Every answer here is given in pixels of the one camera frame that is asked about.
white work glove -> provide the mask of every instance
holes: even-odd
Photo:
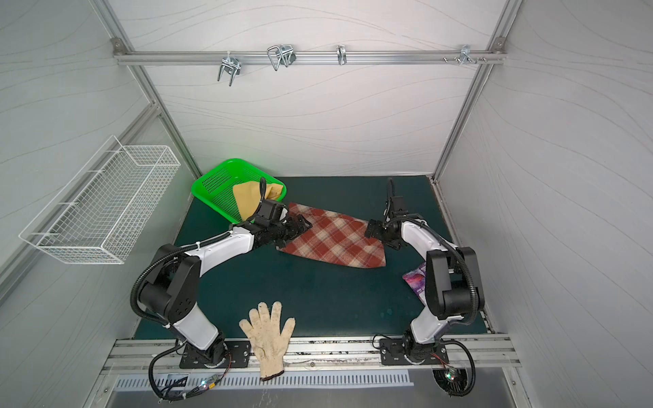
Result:
[[[259,303],[259,310],[249,311],[249,319],[251,324],[243,319],[239,325],[261,363],[261,381],[278,377],[283,374],[283,355],[288,350],[288,343],[295,329],[295,319],[291,317],[286,320],[283,331],[279,333],[281,302],[274,302],[272,305],[272,317],[268,305]]]

purple package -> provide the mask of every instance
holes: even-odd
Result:
[[[419,300],[426,306],[426,295],[424,295],[424,282],[426,279],[426,262],[417,269],[408,272],[403,276],[404,281],[413,289]]]

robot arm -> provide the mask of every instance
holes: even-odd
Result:
[[[485,304],[485,297],[475,252],[444,240],[419,214],[408,213],[404,198],[394,195],[392,180],[384,216],[383,222],[370,220],[366,236],[393,249],[408,244],[426,261],[426,306],[404,335],[409,356],[413,349],[423,348],[420,345],[437,342],[452,322],[470,324]],[[452,282],[450,271],[462,272],[463,279]]]
[[[301,215],[288,215],[282,203],[262,200],[253,222],[244,221],[206,240],[206,245],[197,242],[187,251],[171,244],[159,248],[154,260],[166,261],[146,274],[138,288],[138,300],[155,312],[177,338],[187,340],[205,365],[215,366],[225,354],[224,335],[197,305],[200,278],[222,262],[267,243],[285,247],[309,228],[311,224]]]

white wall panel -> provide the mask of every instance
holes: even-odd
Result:
[[[249,69],[229,87],[215,67],[148,68],[203,172],[232,157],[279,176],[432,172],[475,68]]]
[[[485,49],[504,0],[111,0],[137,50]],[[201,170],[240,157],[278,176],[433,171],[475,67],[148,67]]]
[[[168,145],[180,157],[158,119],[132,144]],[[82,406],[115,340],[133,332],[129,291],[156,249],[174,240],[193,180],[182,164],[125,264],[66,265],[43,255],[27,273],[0,307],[3,407]]]
[[[148,101],[114,61],[87,0],[3,1],[0,39],[2,264],[22,244],[21,229]],[[158,121],[138,142],[172,145]],[[124,265],[64,265],[42,255],[3,299],[2,407],[84,403],[115,339],[135,325],[129,290],[173,239],[192,181],[182,165]]]
[[[484,49],[504,0],[110,0],[139,51]]]
[[[113,60],[87,1],[5,1],[1,8],[0,264],[32,217],[148,103]]]
[[[534,407],[653,400],[653,7],[525,1],[441,178]]]

metal hook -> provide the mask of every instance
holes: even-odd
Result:
[[[345,65],[347,63],[347,50],[345,50],[345,46],[339,45],[336,47],[336,53],[338,53],[338,65]]]
[[[456,61],[458,61],[459,64],[466,64],[466,63],[472,63],[476,64],[477,60],[473,59],[470,56],[471,48],[468,45],[465,45],[462,47],[460,50],[460,57],[456,58]]]
[[[272,55],[273,55],[272,51],[274,51],[274,57],[276,58],[276,61],[272,59]],[[273,45],[269,47],[268,58],[272,63],[272,68],[274,68],[274,70],[277,71],[282,62],[283,62],[283,66],[287,68],[289,65],[292,65],[295,62],[297,56],[295,55],[293,46],[282,44],[282,45]]]
[[[217,72],[217,80],[220,81],[222,73],[226,72],[230,75],[229,86],[234,83],[234,77],[240,75],[240,62],[236,58],[230,57],[227,55],[226,58],[222,59],[220,64],[220,70]]]

